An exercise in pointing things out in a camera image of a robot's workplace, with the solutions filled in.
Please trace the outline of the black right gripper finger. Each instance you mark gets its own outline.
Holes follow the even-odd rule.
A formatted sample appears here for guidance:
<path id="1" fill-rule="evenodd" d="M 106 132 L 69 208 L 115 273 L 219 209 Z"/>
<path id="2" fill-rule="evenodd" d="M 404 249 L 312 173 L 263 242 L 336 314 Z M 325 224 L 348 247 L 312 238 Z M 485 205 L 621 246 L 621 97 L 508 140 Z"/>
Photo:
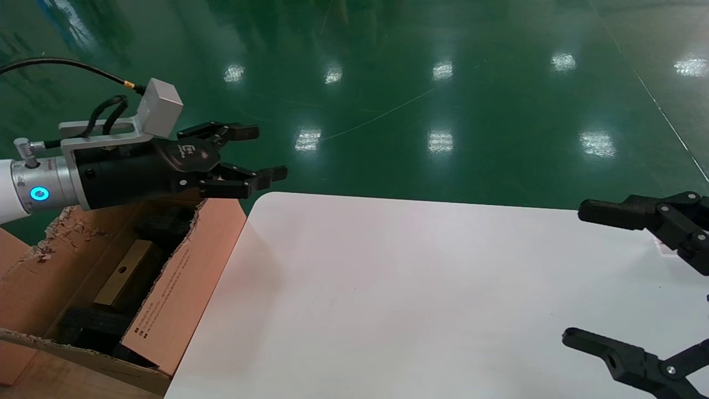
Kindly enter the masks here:
<path id="1" fill-rule="evenodd" d="M 696 192 L 655 198 L 630 195 L 620 203 L 586 199 L 578 219 L 627 230 L 648 230 L 703 276 L 708 275 L 708 198 Z"/>
<path id="2" fill-rule="evenodd" d="M 579 328 L 567 328 L 562 343 L 605 362 L 614 381 L 656 398 L 704 398 L 688 376 L 708 364 L 707 339 L 660 359 L 645 349 Z"/>

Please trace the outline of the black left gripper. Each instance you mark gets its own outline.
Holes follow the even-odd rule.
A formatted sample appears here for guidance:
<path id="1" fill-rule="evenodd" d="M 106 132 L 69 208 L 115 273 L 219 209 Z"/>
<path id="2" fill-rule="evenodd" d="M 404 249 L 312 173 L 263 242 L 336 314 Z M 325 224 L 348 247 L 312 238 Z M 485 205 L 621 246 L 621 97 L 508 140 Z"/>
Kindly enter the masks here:
<path id="1" fill-rule="evenodd" d="M 208 121 L 177 132 L 177 140 L 74 151 L 87 209 L 175 195 L 197 187 L 203 198 L 248 199 L 285 180 L 286 166 L 249 170 L 220 162 L 218 149 L 256 140 L 256 125 Z"/>

